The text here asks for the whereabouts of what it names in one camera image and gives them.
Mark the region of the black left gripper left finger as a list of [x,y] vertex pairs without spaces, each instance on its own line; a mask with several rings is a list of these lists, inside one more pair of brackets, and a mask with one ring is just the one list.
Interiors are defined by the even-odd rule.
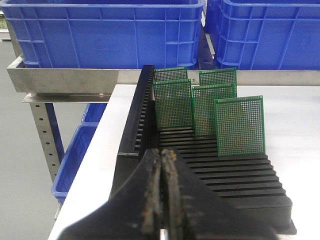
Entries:
[[145,151],[121,188],[100,208],[66,227],[60,240],[158,240],[161,227],[161,161]]

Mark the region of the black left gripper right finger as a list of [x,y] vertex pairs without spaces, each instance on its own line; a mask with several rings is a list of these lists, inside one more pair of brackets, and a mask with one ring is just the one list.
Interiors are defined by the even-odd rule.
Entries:
[[171,240],[276,240],[266,223],[233,208],[211,191],[176,149],[161,151]]

